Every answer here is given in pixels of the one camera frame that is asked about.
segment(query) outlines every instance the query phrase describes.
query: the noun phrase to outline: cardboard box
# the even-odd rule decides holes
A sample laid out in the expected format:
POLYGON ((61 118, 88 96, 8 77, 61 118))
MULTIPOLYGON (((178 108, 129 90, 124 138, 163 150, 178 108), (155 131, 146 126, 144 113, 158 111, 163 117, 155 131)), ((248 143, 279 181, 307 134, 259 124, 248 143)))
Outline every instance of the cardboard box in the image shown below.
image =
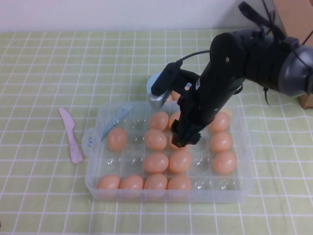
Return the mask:
MULTIPOLYGON (((313 0, 273 0, 273 3, 285 33, 303 42, 313 30, 313 0)), ((313 47, 313 36, 306 45, 313 47)), ((313 95, 301 95, 298 101, 303 109, 313 108, 313 95)))

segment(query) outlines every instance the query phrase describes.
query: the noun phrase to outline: green checkered tablecloth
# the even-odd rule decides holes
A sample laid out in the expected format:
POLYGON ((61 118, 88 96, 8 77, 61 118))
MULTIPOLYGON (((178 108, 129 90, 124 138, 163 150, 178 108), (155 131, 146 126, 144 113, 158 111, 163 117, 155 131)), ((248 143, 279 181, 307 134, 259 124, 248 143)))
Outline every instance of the green checkered tablecloth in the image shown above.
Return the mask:
MULTIPOLYGON (((96 202, 88 160, 70 161, 60 107, 80 142, 100 105, 146 100, 152 74, 223 31, 0 34, 0 234, 311 235, 313 110, 272 91, 269 107, 251 82, 232 97, 257 140, 242 204, 96 202)), ((183 68, 201 73, 208 58, 183 68)))

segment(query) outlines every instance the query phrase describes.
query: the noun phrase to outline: brown egg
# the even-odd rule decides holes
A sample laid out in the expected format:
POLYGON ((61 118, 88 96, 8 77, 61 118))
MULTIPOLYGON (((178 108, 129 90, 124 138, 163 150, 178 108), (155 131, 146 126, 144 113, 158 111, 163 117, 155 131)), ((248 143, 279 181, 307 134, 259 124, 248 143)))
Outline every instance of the brown egg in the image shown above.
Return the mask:
POLYGON ((169 169, 173 173, 186 172, 191 166, 192 157, 186 150, 178 150, 172 154, 169 162, 169 169))
POLYGON ((237 157, 231 151, 219 153, 213 161, 213 169, 216 173, 226 175, 231 173, 237 165, 237 157))
POLYGON ((108 148, 111 151, 120 151, 127 144, 127 133, 123 128, 113 128, 107 138, 108 148))
POLYGON ((153 174, 149 176, 145 182, 144 189, 167 189, 167 178, 163 174, 153 174))
POLYGON ((173 150, 180 150, 180 149, 188 150, 190 148, 190 144, 186 145, 185 147, 178 148, 176 145, 172 144, 172 138, 173 138, 173 134, 170 135, 169 142, 168 142, 170 144, 171 149, 173 149, 173 150))
POLYGON ((162 173, 166 170, 169 160, 164 153, 153 153, 143 160, 143 168, 148 173, 162 173))
POLYGON ((169 190, 191 190, 191 180, 186 175, 175 175, 169 182, 169 190))
POLYGON ((173 113, 171 116, 170 116, 170 119, 168 121, 168 128, 171 129, 171 126, 174 122, 174 120, 179 120, 179 116, 180 116, 180 111, 176 111, 175 113, 173 113))
POLYGON ((212 136, 211 149, 214 152, 220 153, 227 151, 231 148, 231 145, 232 145, 231 135, 226 131, 218 132, 212 136))
POLYGON ((119 189, 120 183, 121 180, 118 175, 106 175, 98 181, 96 188, 119 189))
POLYGON ((156 112, 150 117, 149 128, 163 131, 167 127, 168 120, 169 117, 166 112, 164 111, 156 112))
POLYGON ((143 178, 139 175, 130 175, 122 180, 121 189, 143 189, 143 178))
POLYGON ((225 131, 229 126, 230 118, 227 113, 218 112, 214 120, 209 124, 209 129, 212 132, 225 131))
POLYGON ((175 91, 172 91, 172 98, 173 98, 173 100, 178 100, 179 97, 180 97, 180 94, 178 94, 178 93, 175 92, 175 91))
POLYGON ((172 98, 172 95, 170 94, 166 100, 166 102, 172 102, 173 101, 173 98, 172 98))
POLYGON ((166 135, 156 129, 150 129, 145 134, 145 141, 149 148, 153 150, 163 150, 166 147, 166 135))

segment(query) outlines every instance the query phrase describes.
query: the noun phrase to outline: pink plastic knife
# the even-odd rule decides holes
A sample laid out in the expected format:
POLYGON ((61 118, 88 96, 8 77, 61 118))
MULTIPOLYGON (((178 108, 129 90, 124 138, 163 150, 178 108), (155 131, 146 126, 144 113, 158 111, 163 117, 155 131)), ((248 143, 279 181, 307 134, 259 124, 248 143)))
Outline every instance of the pink plastic knife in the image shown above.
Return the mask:
POLYGON ((65 130, 67 132, 71 160, 73 163, 80 163, 83 160, 83 156, 73 134, 73 130, 75 127, 74 120, 64 108, 60 108, 59 112, 63 119, 65 130))

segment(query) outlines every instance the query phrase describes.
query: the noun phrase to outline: black cable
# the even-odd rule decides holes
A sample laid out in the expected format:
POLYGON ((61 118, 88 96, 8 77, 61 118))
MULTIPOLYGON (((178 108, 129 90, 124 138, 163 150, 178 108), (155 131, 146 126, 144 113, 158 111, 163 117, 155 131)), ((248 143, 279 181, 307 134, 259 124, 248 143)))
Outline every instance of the black cable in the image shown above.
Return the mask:
POLYGON ((312 32, 307 36, 307 38, 303 41, 302 45, 304 45, 304 44, 307 42, 307 40, 312 36, 312 34, 313 34, 313 30, 312 30, 312 32))
POLYGON ((183 60, 186 60, 192 56, 195 56, 195 55, 199 55, 199 54, 204 54, 204 53, 210 53, 210 50, 202 50, 202 51, 198 51, 198 52, 194 52, 190 55, 186 55, 185 57, 182 57, 181 59, 177 60, 178 62, 183 62, 183 60))

